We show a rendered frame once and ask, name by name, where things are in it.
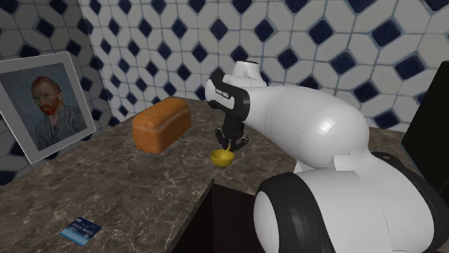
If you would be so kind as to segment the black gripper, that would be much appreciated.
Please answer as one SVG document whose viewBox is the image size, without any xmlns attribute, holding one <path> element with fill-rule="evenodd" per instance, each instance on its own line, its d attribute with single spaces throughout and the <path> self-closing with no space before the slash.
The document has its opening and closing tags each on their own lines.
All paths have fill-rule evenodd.
<svg viewBox="0 0 449 253">
<path fill-rule="evenodd" d="M 238 119 L 232 116 L 225 116 L 222 127 L 217 127 L 214 130 L 215 137 L 222 148 L 228 148 L 230 140 L 230 151 L 236 152 L 244 147 L 249 138 L 244 135 L 245 125 Z"/>
</svg>

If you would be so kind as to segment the yellow bowl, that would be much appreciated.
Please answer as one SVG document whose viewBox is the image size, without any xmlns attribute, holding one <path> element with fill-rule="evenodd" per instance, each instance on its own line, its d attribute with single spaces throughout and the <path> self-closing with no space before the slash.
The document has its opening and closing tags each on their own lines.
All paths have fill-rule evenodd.
<svg viewBox="0 0 449 253">
<path fill-rule="evenodd" d="M 228 167 L 235 159 L 235 155 L 230 151 L 229 145 L 226 149 L 216 149 L 210 152 L 210 158 L 217 167 Z"/>
</svg>

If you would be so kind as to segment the brown bread loaf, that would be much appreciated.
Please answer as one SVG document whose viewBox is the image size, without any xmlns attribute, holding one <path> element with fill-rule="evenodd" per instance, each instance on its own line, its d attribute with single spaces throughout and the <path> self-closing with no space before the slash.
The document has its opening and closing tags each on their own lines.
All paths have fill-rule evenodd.
<svg viewBox="0 0 449 253">
<path fill-rule="evenodd" d="M 191 112 L 186 101 L 168 97 L 132 120 L 135 146 L 144 152 L 159 154 L 191 128 Z"/>
</svg>

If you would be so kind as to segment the blue card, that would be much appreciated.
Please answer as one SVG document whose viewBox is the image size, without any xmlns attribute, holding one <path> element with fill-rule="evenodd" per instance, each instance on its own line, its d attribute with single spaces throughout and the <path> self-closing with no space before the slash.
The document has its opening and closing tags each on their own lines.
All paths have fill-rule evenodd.
<svg viewBox="0 0 449 253">
<path fill-rule="evenodd" d="M 69 226 L 60 232 L 61 236 L 79 246 L 84 246 L 101 230 L 101 226 L 82 217 L 76 218 Z"/>
</svg>

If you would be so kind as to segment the framed portrait painting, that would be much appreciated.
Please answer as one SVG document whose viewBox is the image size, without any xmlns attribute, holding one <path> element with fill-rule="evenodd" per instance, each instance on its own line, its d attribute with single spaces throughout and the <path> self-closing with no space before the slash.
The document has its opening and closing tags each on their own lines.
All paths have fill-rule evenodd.
<svg viewBox="0 0 449 253">
<path fill-rule="evenodd" d="M 0 61 L 0 114 L 31 164 L 96 131 L 67 52 Z"/>
</svg>

